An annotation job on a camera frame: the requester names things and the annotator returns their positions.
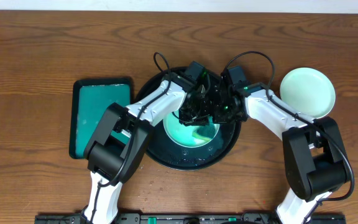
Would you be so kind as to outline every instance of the wooden table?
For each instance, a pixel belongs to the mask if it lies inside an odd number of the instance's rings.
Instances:
[[[348,223],[358,223],[357,15],[47,11],[0,11],[0,223],[33,223],[38,213],[71,213],[88,204],[87,162],[68,155],[76,80],[130,76],[137,93],[158,72],[155,51],[172,67],[196,60],[220,72],[246,50],[273,58],[276,92],[297,67],[316,68],[333,82],[330,116],[339,124],[356,190],[318,211],[343,212]],[[238,63],[253,82],[269,79],[270,66],[257,55]],[[273,210],[288,190],[283,170],[280,140],[248,121],[230,154],[210,168],[177,171],[145,156],[119,206],[144,213]]]

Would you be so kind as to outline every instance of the green connector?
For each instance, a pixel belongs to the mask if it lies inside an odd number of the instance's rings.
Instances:
[[[149,217],[149,222],[148,224],[157,224],[157,218],[155,217]]]

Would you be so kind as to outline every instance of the round black tray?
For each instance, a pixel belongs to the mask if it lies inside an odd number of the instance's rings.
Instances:
[[[184,72],[187,67],[171,69]],[[166,72],[151,78],[138,92],[135,102],[156,90]],[[146,154],[163,166],[177,170],[197,170],[209,167],[221,160],[236,143],[241,130],[241,122],[221,124],[219,131],[209,143],[200,147],[184,147],[173,142],[165,132],[163,122],[155,126]]]

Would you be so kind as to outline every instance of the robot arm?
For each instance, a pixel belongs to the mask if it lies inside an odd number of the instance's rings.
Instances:
[[[125,108],[121,108],[119,105],[110,106],[93,134],[90,144],[88,144],[85,154],[88,155],[89,160],[88,168],[91,169],[92,178],[92,191],[89,198],[89,205],[85,209],[84,215],[88,222],[97,224],[111,223],[117,216],[117,202],[119,194],[122,188],[122,184],[125,183],[134,173],[139,166],[139,162],[143,157],[147,145],[145,141],[148,140],[151,134],[152,127],[157,125],[166,115],[178,110],[183,104],[186,92],[183,88],[176,83],[171,83],[170,89],[166,95],[161,96],[158,100],[153,102],[144,113],[140,116],[141,121],[145,121],[141,133],[137,133],[137,137],[134,141],[133,148],[135,151],[131,151],[133,154],[131,162],[129,163],[132,168],[124,168],[124,171],[117,173],[120,164],[126,155],[127,146],[123,146],[117,141],[113,141],[113,137],[110,136],[112,130],[121,129],[122,133],[127,137],[131,137],[131,123],[134,122],[140,112],[142,105],[145,105],[150,100],[161,94],[168,85],[167,80],[163,80],[160,86],[153,91],[149,96],[140,100],[133,105],[128,105]],[[121,147],[122,153],[118,156],[119,148]],[[109,153],[110,150],[116,150],[117,154]],[[107,184],[114,175],[121,175],[115,185],[109,185],[107,187],[98,188],[98,183]]]
[[[253,118],[263,123],[283,141],[286,177],[291,187],[276,211],[283,224],[302,223],[314,209],[317,200],[328,197],[349,180],[349,171],[344,167],[342,158],[331,149],[327,140],[321,138],[307,124],[293,118],[269,101],[266,97],[266,86],[261,83],[251,85],[240,67],[231,68],[221,77],[215,77],[208,74],[200,64],[193,62],[185,73],[172,73],[171,79],[167,94],[146,108],[140,116],[137,129],[134,122],[142,105],[164,91],[168,85],[167,80],[163,80],[160,87],[143,100],[125,108],[112,104],[103,115],[84,153],[89,161],[88,169],[93,180],[89,206],[85,210],[88,222],[111,223],[114,220],[122,184],[139,166],[153,127],[167,114],[176,110],[179,110],[179,119],[184,125],[207,124],[208,116],[213,117],[214,123],[231,123]],[[282,107],[296,113],[274,96],[271,90],[269,93]],[[342,144],[339,129],[333,119],[316,120],[305,114],[300,116],[317,124],[326,133],[334,136],[336,142]],[[114,139],[110,135],[111,131],[122,132],[129,137],[135,133],[126,164],[123,161],[128,145]],[[324,154],[312,157],[312,147],[324,147]],[[105,184],[112,179],[117,179],[117,182],[99,189],[99,196],[96,197],[98,182]]]

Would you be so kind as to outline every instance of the white bowl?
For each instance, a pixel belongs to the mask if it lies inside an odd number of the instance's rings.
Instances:
[[[285,75],[280,96],[292,108],[315,118],[326,116],[336,98],[331,81],[312,68],[297,68]]]

